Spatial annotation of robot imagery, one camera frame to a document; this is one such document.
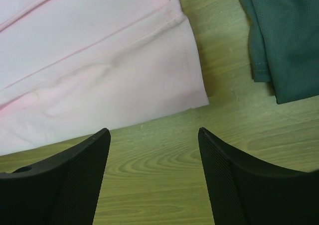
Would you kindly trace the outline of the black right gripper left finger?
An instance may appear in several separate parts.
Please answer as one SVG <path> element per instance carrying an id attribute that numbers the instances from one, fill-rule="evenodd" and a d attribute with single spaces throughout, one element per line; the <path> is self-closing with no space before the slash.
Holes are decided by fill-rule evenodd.
<path id="1" fill-rule="evenodd" d="M 12 173 L 0 174 L 2 225 L 91 225 L 111 142 L 104 128 Z"/>

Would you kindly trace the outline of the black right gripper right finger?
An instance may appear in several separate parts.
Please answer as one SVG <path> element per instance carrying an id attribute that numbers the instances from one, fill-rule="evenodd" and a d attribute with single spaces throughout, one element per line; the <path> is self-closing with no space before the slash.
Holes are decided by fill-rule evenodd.
<path id="1" fill-rule="evenodd" d="M 319 173 L 280 167 L 198 131 L 201 161 L 217 225 L 316 225 Z"/>

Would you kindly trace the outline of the pink t-shirt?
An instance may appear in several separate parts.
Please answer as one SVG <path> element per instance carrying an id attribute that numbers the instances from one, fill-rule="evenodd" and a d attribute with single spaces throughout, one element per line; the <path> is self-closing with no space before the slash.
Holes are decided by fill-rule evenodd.
<path id="1" fill-rule="evenodd" d="M 208 105 L 179 0 L 0 0 L 0 153 Z"/>

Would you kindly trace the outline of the folded dark grey t-shirt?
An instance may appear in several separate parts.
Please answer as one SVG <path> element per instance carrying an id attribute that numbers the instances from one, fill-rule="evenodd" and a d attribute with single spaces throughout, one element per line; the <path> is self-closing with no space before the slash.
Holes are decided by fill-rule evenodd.
<path id="1" fill-rule="evenodd" d="M 255 82 L 271 83 L 278 104 L 319 93 L 319 0 L 240 0 L 250 19 Z"/>

